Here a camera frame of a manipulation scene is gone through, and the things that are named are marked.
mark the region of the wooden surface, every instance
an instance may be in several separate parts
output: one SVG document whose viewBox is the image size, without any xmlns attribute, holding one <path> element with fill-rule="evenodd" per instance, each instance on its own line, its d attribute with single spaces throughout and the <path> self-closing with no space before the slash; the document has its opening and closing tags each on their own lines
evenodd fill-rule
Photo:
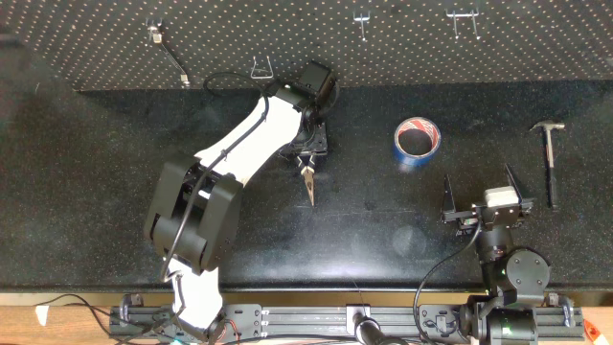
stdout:
<svg viewBox="0 0 613 345">
<path fill-rule="evenodd" d="M 591 321 L 607 339 L 613 340 L 613 308 L 584 308 L 583 315 Z M 100 315 L 102 324 L 108 325 L 108 317 Z M 34 307 L 0 307 L 0 344 L 91 344 L 107 345 L 108 339 L 90 311 L 83 307 L 50 307 L 47 325 L 40 326 Z M 566 345 L 589 344 L 564 342 Z"/>
</svg>

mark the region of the pegboard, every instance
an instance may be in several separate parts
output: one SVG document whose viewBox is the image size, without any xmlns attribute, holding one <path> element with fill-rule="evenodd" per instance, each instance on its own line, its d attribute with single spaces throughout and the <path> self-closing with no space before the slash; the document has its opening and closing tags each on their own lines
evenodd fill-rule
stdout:
<svg viewBox="0 0 613 345">
<path fill-rule="evenodd" d="M 531 1 L 0 0 L 5 23 L 77 90 L 180 88 L 148 43 L 148 18 L 193 87 L 249 74 L 254 57 L 293 80 L 311 59 L 341 86 L 613 79 L 613 3 Z M 457 18 L 458 38 L 447 12 Z M 370 13 L 366 41 L 354 16 Z M 218 86 L 236 87 L 233 80 Z"/>
</svg>

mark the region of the white tape piece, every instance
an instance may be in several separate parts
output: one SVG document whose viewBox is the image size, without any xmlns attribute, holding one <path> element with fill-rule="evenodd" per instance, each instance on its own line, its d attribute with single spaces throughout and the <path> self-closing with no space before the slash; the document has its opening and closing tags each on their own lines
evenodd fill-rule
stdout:
<svg viewBox="0 0 613 345">
<path fill-rule="evenodd" d="M 40 326 L 47 326 L 47 315 L 49 314 L 49 306 L 36 306 L 34 310 Z"/>
</svg>

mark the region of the black countertop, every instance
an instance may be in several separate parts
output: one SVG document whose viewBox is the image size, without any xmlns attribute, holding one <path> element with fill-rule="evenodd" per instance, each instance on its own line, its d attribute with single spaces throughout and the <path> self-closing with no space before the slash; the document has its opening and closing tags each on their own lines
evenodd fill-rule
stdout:
<svg viewBox="0 0 613 345">
<path fill-rule="evenodd" d="M 257 94 L 79 94 L 17 67 L 0 79 L 0 290 L 169 288 L 142 235 L 162 164 L 222 138 Z M 443 142 L 427 166 L 407 172 L 392 135 L 413 116 L 436 123 Z M 528 131 L 544 119 L 566 124 L 553 134 L 559 213 L 546 206 L 542 134 Z M 343 89 L 327 126 L 315 208 L 293 161 L 271 157 L 247 185 L 223 290 L 414 289 L 468 240 L 440 223 L 444 174 L 464 210 L 507 185 L 505 163 L 537 197 L 513 235 L 553 262 L 550 288 L 613 288 L 613 82 Z M 465 253 L 429 286 L 480 282 L 476 255 Z"/>
</svg>

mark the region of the blue tape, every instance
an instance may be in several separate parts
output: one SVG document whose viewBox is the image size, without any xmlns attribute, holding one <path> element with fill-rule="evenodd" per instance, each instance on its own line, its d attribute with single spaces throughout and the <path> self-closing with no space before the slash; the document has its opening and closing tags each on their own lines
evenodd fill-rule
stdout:
<svg viewBox="0 0 613 345">
<path fill-rule="evenodd" d="M 430 137 L 430 142 L 432 143 L 432 148 L 430 151 L 422 155 L 414 155 L 409 154 L 402 149 L 399 141 L 400 134 L 409 129 L 421 130 Z M 402 124 L 400 124 L 400 126 L 398 126 L 398 128 L 396 128 L 396 132 L 394 133 L 394 155 L 398 161 L 400 161 L 400 163 L 408 166 L 418 167 L 426 164 L 430 159 L 432 159 L 440 145 L 441 132 L 439 131 L 439 128 L 430 120 L 421 117 L 414 117 L 405 120 Z"/>
</svg>

